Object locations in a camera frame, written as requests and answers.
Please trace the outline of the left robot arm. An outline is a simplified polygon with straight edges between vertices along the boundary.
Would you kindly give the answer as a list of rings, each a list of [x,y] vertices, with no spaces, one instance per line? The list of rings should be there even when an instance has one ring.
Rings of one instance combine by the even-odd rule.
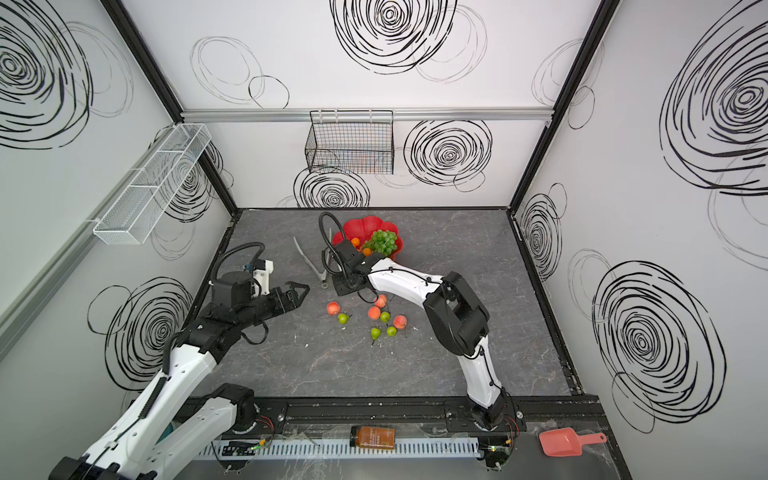
[[[292,281],[258,295],[246,283],[214,285],[210,303],[167,344],[160,370],[134,403],[83,455],[62,458],[50,478],[172,479],[219,436],[272,428],[250,388],[194,391],[245,329],[298,309],[309,291]]]

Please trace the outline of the green fake grape bunch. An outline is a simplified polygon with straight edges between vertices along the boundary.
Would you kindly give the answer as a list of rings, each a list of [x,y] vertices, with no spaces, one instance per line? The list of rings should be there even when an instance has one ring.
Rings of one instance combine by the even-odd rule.
[[[391,230],[377,230],[371,234],[371,237],[363,244],[364,248],[370,248],[373,253],[385,257],[392,255],[398,249],[398,235]]]

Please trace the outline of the red flower-shaped fruit bowl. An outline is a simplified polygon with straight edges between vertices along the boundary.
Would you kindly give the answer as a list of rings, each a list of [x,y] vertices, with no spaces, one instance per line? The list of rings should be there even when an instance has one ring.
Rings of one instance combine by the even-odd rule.
[[[363,248],[363,244],[366,241],[369,241],[377,231],[381,230],[391,232],[395,235],[394,249],[389,254],[389,257],[392,260],[396,259],[396,255],[402,251],[404,246],[398,227],[394,223],[385,221],[378,216],[366,216],[363,218],[349,220],[343,225],[342,230],[343,233],[336,232],[333,235],[331,239],[332,245],[337,245],[342,241],[344,237],[350,241],[352,241],[354,238],[357,238],[359,242],[354,243],[354,245],[358,250],[361,250]]]

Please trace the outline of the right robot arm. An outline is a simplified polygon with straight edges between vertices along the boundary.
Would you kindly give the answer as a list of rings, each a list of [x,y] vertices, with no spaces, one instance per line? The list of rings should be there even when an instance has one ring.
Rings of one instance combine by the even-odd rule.
[[[338,269],[331,272],[341,295],[369,288],[422,307],[434,337],[459,361],[474,421],[486,430],[503,421],[505,389],[490,355],[490,314],[458,273],[432,275],[402,266],[379,254],[330,250]]]

